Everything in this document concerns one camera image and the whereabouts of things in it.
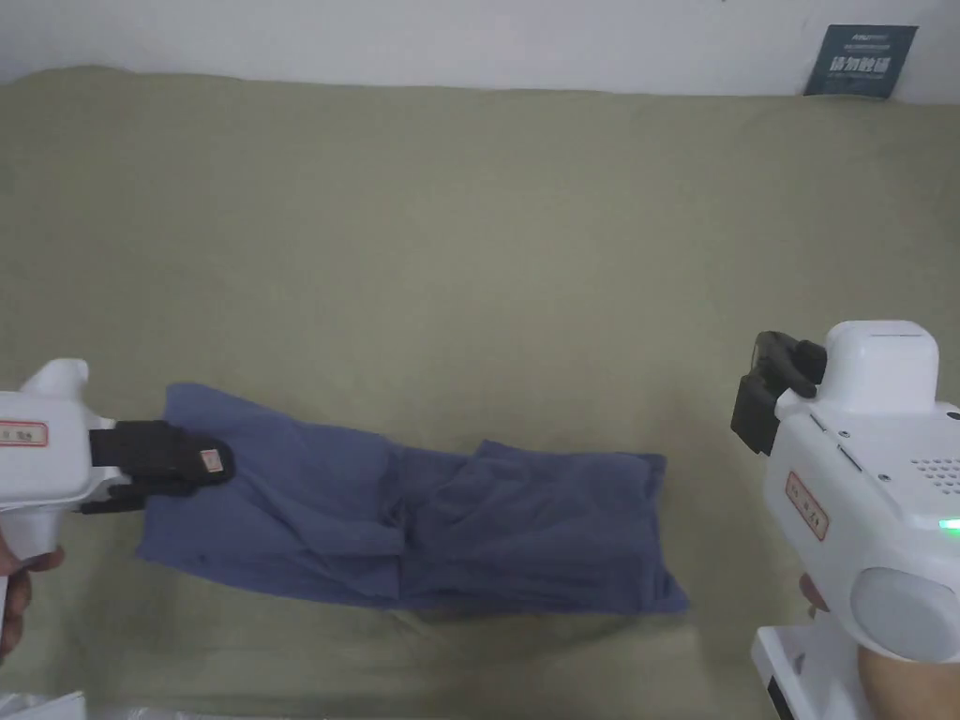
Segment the sticker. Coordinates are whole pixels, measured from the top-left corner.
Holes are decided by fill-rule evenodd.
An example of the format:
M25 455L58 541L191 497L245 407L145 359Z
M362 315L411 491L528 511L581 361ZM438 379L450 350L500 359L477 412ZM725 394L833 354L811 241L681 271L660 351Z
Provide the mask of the sticker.
M204 459L207 472L222 472L224 464L220 462L220 453L217 450L201 450L200 456Z
M817 540L823 542L830 526L830 518L796 472L791 472L786 478L786 496L797 508L800 517L810 526Z
M46 447L49 431L43 422L0 420L0 446Z
M915 25L830 25L804 95L890 97L916 33Z

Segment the folded blue shirt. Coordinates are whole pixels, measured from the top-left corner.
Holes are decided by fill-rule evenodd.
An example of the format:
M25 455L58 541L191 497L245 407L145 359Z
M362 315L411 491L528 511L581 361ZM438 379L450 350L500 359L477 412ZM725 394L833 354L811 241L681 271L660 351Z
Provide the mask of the folded blue shirt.
M152 497L138 555L226 585L383 609L678 612L660 455L472 455L293 420L202 385L165 419L233 449L236 476Z

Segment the olive green tablecloth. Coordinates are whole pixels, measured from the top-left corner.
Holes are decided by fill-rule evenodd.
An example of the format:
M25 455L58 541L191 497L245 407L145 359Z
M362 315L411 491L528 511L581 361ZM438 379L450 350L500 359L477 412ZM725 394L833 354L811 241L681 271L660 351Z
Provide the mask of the olive green tablecloth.
M47 72L0 86L0 381L80 356L468 451L659 451L685 618L455 618L219 588L71 517L6 689L217 712L768 716L802 616L728 429L754 336L907 318L960 398L960 108Z

